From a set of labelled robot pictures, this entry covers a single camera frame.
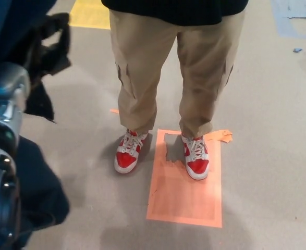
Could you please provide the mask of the robot left black hand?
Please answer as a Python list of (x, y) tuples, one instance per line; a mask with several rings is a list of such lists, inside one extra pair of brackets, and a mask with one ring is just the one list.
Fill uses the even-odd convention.
[[(35, 43), (32, 47), (30, 72), (34, 76), (55, 75), (71, 66), (68, 59), (70, 51), (70, 15), (60, 12), (46, 16), (37, 27)], [(58, 42), (45, 46), (42, 41), (60, 33)]]

